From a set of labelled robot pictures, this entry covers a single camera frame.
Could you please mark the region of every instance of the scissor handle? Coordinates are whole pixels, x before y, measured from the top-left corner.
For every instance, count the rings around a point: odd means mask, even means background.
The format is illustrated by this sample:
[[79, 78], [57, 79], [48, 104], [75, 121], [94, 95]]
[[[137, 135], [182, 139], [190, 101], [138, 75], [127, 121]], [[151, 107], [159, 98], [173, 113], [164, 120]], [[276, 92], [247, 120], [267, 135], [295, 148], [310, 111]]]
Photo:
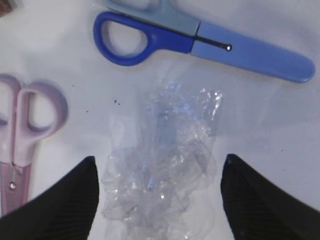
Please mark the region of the scissor handle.
[[[133, 57], [114, 54], [104, 43], [102, 27], [105, 22], [116, 22], [142, 31], [147, 37], [145, 49]], [[148, 23], [135, 20], [131, 17], [113, 13], [110, 11], [100, 13], [93, 26], [95, 44], [104, 57], [114, 64], [122, 66], [134, 66], [146, 60], [152, 53], [160, 49], [171, 50], [179, 53], [189, 53], [194, 40], [191, 37], [178, 34]]]
[[177, 9], [172, 0], [159, 0], [158, 6], [152, 9], [136, 9], [120, 0], [104, 0], [104, 2], [113, 11], [187, 36], [195, 36], [200, 24], [199, 20]]
[[[53, 110], [52, 124], [42, 130], [34, 130], [29, 123], [30, 94], [45, 98]], [[14, 141], [14, 164], [26, 167], [32, 163], [36, 143], [57, 132], [66, 122], [68, 115], [67, 101], [51, 85], [35, 82], [23, 87], [17, 96], [16, 125]]]
[[0, 85], [5, 87], [8, 93], [8, 119], [0, 117], [0, 138], [1, 138], [1, 157], [0, 162], [13, 162], [13, 142], [15, 139], [15, 122], [16, 118], [17, 96], [21, 89], [19, 81], [8, 74], [0, 74]]

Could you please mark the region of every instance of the black object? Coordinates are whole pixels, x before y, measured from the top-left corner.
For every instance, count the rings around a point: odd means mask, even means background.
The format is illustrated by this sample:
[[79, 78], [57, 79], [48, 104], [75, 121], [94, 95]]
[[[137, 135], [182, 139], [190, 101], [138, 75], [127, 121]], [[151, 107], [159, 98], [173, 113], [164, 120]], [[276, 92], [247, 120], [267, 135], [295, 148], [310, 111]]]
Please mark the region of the black object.
[[54, 186], [0, 219], [0, 240], [86, 240], [99, 202], [93, 156]]
[[234, 154], [226, 158], [221, 193], [235, 240], [320, 239], [318, 211], [285, 193]]

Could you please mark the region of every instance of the transparent plastic wrap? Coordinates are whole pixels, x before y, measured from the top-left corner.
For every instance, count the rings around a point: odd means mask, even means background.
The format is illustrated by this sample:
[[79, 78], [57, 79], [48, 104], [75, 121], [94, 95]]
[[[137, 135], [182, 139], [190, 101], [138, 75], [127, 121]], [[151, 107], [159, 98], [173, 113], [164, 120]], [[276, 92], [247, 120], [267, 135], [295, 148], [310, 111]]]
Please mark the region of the transparent plastic wrap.
[[171, 82], [140, 98], [140, 141], [116, 149], [102, 182], [103, 215], [124, 226], [120, 240], [202, 240], [214, 225], [208, 196], [216, 175], [214, 132], [223, 95], [200, 89], [188, 94]]

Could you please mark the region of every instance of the white table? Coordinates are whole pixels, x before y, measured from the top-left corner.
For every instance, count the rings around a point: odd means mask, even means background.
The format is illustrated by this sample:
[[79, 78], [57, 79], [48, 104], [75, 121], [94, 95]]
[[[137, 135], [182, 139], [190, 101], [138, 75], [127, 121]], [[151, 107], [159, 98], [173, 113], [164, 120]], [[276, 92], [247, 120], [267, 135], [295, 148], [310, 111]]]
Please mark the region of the white table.
[[[287, 47], [320, 64], [320, 2], [317, 0], [178, 0], [186, 12], [231, 30]], [[20, 0], [0, 19], [0, 72], [25, 83], [47, 79], [63, 89], [69, 103], [67, 125], [44, 140], [33, 164], [34, 198], [84, 157], [96, 157], [103, 173], [108, 154], [126, 138], [135, 139], [134, 87], [152, 89], [166, 81], [194, 81], [221, 90], [224, 104], [213, 152], [219, 174], [210, 188], [216, 222], [207, 239], [232, 240], [220, 195], [221, 170], [235, 153], [288, 193], [320, 210], [320, 82], [293, 84], [190, 55], [159, 51], [135, 67], [117, 66], [96, 49], [92, 28], [98, 0]], [[111, 26], [123, 51], [139, 34]], [[127, 41], [133, 34], [134, 41]], [[121, 105], [114, 104], [117, 99]], [[117, 116], [114, 123], [111, 116]], [[39, 120], [48, 120], [46, 111]], [[101, 186], [90, 239], [103, 240], [106, 221]]]

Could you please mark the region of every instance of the plastic bag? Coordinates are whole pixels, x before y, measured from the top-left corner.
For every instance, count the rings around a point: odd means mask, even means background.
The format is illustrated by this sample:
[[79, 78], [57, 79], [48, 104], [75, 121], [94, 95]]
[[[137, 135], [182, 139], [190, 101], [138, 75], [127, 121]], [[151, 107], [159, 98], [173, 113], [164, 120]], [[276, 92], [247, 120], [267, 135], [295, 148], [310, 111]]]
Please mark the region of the plastic bag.
[[[103, 214], [124, 224], [120, 240], [201, 240], [212, 228], [213, 215], [202, 224], [187, 218], [193, 193], [216, 175], [211, 149], [222, 99], [206, 89], [188, 94], [174, 82], [142, 95], [139, 144], [116, 149], [102, 179]], [[197, 204], [210, 208], [204, 202]]]

